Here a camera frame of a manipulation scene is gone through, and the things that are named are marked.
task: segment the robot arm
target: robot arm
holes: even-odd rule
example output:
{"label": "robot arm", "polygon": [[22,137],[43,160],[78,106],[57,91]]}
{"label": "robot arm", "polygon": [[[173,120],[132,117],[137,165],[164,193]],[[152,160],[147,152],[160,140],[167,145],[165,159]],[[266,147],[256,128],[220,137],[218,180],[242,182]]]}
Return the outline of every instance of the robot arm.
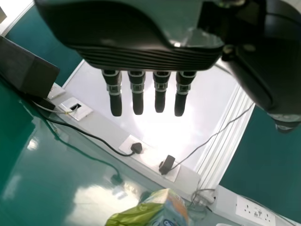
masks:
{"label": "robot arm", "polygon": [[[178,71],[175,114],[181,116],[195,71],[211,68],[222,56],[240,85],[280,131],[288,132],[301,122],[301,15],[285,2],[35,2],[54,35],[90,65],[129,71],[133,95],[139,96],[137,103],[141,102],[143,84],[135,81],[143,73],[134,71],[154,71],[157,112],[164,109],[168,72]],[[110,96],[120,94],[117,85],[108,84]],[[121,114],[120,109],[114,112]]]}

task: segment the wall socket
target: wall socket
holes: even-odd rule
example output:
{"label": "wall socket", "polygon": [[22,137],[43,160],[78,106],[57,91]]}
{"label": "wall socket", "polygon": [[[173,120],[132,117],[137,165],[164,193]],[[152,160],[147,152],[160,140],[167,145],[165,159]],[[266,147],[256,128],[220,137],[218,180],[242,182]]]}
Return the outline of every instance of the wall socket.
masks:
{"label": "wall socket", "polygon": [[276,216],[262,206],[237,196],[236,214],[262,226],[276,226]]}

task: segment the green plastic bag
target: green plastic bag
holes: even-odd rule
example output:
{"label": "green plastic bag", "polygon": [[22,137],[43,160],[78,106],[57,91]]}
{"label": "green plastic bag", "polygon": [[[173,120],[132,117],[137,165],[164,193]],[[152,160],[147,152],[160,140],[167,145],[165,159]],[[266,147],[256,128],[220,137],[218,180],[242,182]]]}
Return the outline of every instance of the green plastic bag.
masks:
{"label": "green plastic bag", "polygon": [[153,192],[136,207],[111,216],[106,226],[188,226],[183,199],[170,189]]}

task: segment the black robotic finger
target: black robotic finger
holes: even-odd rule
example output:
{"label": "black robotic finger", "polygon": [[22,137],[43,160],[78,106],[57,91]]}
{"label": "black robotic finger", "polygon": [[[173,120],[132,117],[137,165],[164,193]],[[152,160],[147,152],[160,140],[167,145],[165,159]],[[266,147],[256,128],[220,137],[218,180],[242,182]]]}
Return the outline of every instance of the black robotic finger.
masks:
{"label": "black robotic finger", "polygon": [[143,113],[143,93],[132,93],[133,111],[136,115]]}
{"label": "black robotic finger", "polygon": [[133,111],[135,114],[140,115],[143,113],[143,91],[145,83],[145,72],[129,71],[127,73],[131,82]]}
{"label": "black robotic finger", "polygon": [[111,105],[111,112],[113,116],[119,117],[122,115],[121,94],[110,95],[110,105]]}
{"label": "black robotic finger", "polygon": [[177,117],[180,117],[184,114],[185,111],[185,105],[186,105],[186,97],[187,94],[181,95],[176,94],[175,95],[175,102],[174,102],[174,115]]}
{"label": "black robotic finger", "polygon": [[155,94],[155,109],[157,113],[162,113],[165,108],[165,94],[166,91],[158,92]]}
{"label": "black robotic finger", "polygon": [[191,88],[191,83],[197,72],[177,72],[177,93],[175,95],[174,115],[182,116],[185,111],[186,98]]}
{"label": "black robotic finger", "polygon": [[107,91],[110,95],[111,112],[114,116],[121,116],[121,72],[114,70],[102,70],[102,73],[104,80],[107,83]]}
{"label": "black robotic finger", "polygon": [[165,108],[165,94],[168,87],[170,72],[154,72],[153,79],[156,89],[155,109],[156,112],[162,113]]}

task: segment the ventilation grille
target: ventilation grille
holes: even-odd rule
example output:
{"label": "ventilation grille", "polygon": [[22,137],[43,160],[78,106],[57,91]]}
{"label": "ventilation grille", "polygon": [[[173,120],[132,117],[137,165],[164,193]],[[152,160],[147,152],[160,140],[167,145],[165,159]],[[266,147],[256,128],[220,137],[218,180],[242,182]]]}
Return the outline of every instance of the ventilation grille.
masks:
{"label": "ventilation grille", "polygon": [[171,50],[136,50],[109,47],[70,46],[93,67],[116,70],[202,71],[220,57],[222,48],[175,48]]}

